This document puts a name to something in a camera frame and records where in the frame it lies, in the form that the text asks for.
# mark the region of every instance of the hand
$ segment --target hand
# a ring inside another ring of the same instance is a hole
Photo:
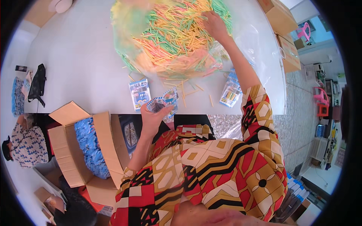
[[[164,107],[159,112],[152,113],[147,109],[146,105],[147,104],[141,106],[141,115],[142,115],[141,137],[153,139],[153,137],[158,132],[158,128],[161,124],[163,117],[165,117],[173,109],[173,106]]]
[[[275,224],[264,222],[259,220],[256,217],[240,214],[233,214],[232,211],[230,213],[219,215],[218,212],[227,211],[227,210],[218,210],[215,211],[215,215],[212,215],[208,218],[208,222],[202,224],[202,226],[283,226],[283,224]]]
[[[221,17],[214,11],[207,11],[201,13],[202,16],[207,17],[207,20],[203,20],[206,31],[220,44],[230,39],[227,33],[225,23]]]

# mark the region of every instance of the red and gold patterned shirt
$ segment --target red and gold patterned shirt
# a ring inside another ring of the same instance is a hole
[[[244,141],[215,140],[200,124],[163,133],[147,165],[125,169],[110,225],[170,225],[182,196],[269,221],[285,197],[287,176],[265,89],[250,87],[241,109]]]

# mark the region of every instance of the terrazzo floor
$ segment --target terrazzo floor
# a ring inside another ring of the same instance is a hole
[[[296,166],[309,164],[310,145],[319,122],[313,101],[313,82],[307,82],[302,71],[286,74],[286,114],[273,115],[275,129],[284,152],[285,168],[292,172]],[[221,138],[231,126],[240,123],[241,115],[208,115],[216,138]]]

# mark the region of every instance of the pink plastic stool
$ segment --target pink plastic stool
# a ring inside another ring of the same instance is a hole
[[[329,99],[324,89],[322,89],[321,87],[314,87],[314,88],[320,90],[320,94],[314,95],[314,99],[317,99],[317,101],[329,107]]]
[[[309,28],[309,35],[307,35],[306,33],[306,29]],[[295,31],[298,31],[298,30],[302,30],[301,32],[298,33],[298,38],[301,38],[301,37],[305,37],[307,39],[306,42],[309,41],[310,37],[311,37],[311,28],[309,27],[309,24],[307,22],[304,23],[304,27],[302,28],[298,28],[297,30]]]

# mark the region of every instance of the cardboard box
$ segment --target cardboard box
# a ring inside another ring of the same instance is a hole
[[[286,35],[298,28],[292,13],[278,0],[258,0],[274,31]]]
[[[297,39],[294,41],[294,45],[295,45],[296,49],[301,49],[306,46],[306,43],[300,38],[300,39]]]
[[[274,32],[274,34],[277,36],[277,35],[280,35],[280,36],[283,36],[283,38],[285,38],[288,42],[290,42],[290,43],[294,43],[293,42],[293,38],[292,38],[292,36],[290,35],[290,33],[288,33],[288,34],[285,34],[285,35],[281,35],[281,34],[279,34],[278,32],[276,32],[276,31],[273,31]]]
[[[285,52],[285,59],[283,59],[284,72],[288,73],[301,70],[298,51],[294,44],[288,42],[280,35],[277,35],[277,39],[279,46],[282,47]]]
[[[36,190],[34,194],[42,203],[44,203],[45,200],[47,200],[51,196],[51,193],[43,187],[40,187],[38,190]]]
[[[115,120],[118,115],[112,115],[113,120],[108,112],[92,116],[71,101],[49,116],[62,124],[48,132],[55,158],[69,186],[86,185],[92,202],[112,206],[121,185],[123,169],[130,161],[121,125],[119,120]],[[76,138],[74,123],[89,117],[93,117],[101,152],[111,174],[107,180],[94,176],[87,168]]]

